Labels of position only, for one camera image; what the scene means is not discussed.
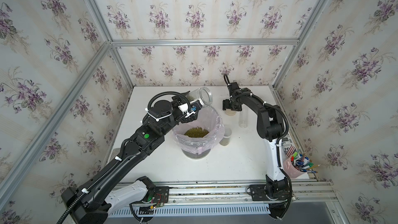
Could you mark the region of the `jar with beige lid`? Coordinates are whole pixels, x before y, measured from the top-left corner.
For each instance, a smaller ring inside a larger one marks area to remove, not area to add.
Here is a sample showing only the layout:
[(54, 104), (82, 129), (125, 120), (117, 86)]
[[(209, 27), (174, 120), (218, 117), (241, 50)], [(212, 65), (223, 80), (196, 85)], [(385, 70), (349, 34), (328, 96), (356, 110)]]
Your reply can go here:
[(199, 100), (203, 107), (211, 106), (213, 103), (212, 93), (211, 93), (210, 89), (207, 87), (201, 87), (201, 88), (198, 88), (198, 89), (188, 92), (188, 94), (186, 95), (186, 98), (190, 102)]

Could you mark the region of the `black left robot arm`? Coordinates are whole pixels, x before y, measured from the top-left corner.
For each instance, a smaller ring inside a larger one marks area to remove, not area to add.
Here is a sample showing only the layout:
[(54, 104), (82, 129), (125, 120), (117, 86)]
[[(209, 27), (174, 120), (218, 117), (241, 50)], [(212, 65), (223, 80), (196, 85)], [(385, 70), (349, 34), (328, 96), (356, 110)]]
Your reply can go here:
[(175, 126), (197, 120), (203, 107), (202, 100), (189, 100), (186, 93), (166, 91), (155, 95), (148, 103), (142, 125), (122, 142), (119, 153), (86, 183), (68, 187), (62, 193), (66, 211), (58, 223), (71, 216), (77, 224), (103, 224), (128, 203), (147, 198), (155, 185), (146, 176), (124, 188), (115, 187), (165, 141)]

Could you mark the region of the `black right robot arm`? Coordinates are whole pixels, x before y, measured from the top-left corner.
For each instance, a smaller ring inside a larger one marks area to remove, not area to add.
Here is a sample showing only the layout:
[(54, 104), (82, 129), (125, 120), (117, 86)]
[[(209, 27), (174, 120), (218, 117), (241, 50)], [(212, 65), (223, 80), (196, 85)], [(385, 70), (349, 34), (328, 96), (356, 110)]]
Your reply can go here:
[(229, 98), (223, 100), (222, 109), (241, 112), (243, 105), (257, 115), (256, 130), (264, 139), (268, 169), (265, 195), (270, 200), (277, 200), (283, 193), (289, 192), (291, 185), (283, 167), (281, 140), (288, 134), (289, 123), (279, 106), (271, 105), (253, 94), (248, 88), (240, 88), (237, 82), (224, 80), (229, 91)]

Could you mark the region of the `clear jar with mung beans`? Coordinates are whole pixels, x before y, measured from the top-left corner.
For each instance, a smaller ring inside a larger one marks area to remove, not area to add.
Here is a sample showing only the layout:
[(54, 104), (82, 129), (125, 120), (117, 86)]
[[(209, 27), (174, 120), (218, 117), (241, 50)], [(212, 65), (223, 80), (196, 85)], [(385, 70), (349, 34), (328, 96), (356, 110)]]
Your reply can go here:
[(241, 128), (247, 128), (248, 127), (248, 111), (242, 110), (239, 113), (238, 125)]

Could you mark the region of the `beige jar lid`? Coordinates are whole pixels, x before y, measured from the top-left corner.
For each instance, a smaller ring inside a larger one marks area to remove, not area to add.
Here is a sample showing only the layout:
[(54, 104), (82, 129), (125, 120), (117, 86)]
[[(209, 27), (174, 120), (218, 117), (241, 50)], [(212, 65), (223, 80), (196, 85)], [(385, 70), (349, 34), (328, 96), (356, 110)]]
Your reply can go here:
[(236, 114), (236, 111), (233, 111), (233, 110), (230, 110), (230, 109), (226, 109), (225, 113), (228, 116), (234, 116)]

